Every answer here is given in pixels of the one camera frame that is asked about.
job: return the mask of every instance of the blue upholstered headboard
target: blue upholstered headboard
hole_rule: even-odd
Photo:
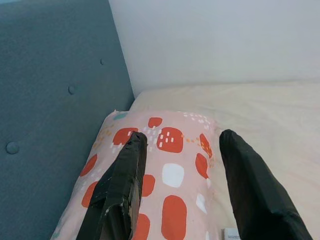
[[[0,0],[0,239],[47,240],[134,100],[108,0]]]

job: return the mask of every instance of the bed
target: bed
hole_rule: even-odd
[[[320,83],[251,83],[175,87],[142,92],[131,111],[175,110],[233,129],[283,184],[313,239],[320,239]],[[235,228],[218,146],[211,205],[218,228]]]
[[[108,1],[0,2],[0,239],[49,239],[104,118],[134,101]],[[141,93],[131,111],[203,113],[237,131],[320,236],[320,83],[186,86]],[[223,164],[212,217],[235,227]]]

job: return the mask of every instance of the black plastic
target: black plastic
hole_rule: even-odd
[[[220,151],[242,240],[312,240],[287,191],[250,145],[225,130]]]
[[[133,132],[94,188],[76,240],[130,240],[137,225],[147,138]]]

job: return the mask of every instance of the cream bedsheet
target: cream bedsheet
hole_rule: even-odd
[[[185,86],[142,92],[131,111],[177,110],[214,118],[265,160],[313,239],[320,240],[320,82]],[[236,227],[219,147],[210,205],[218,228]]]

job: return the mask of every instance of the pink pillow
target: pink pillow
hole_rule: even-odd
[[[134,240],[215,240],[208,215],[216,124],[196,113],[111,113],[103,122],[52,240],[75,240],[94,188],[132,131],[148,138]]]

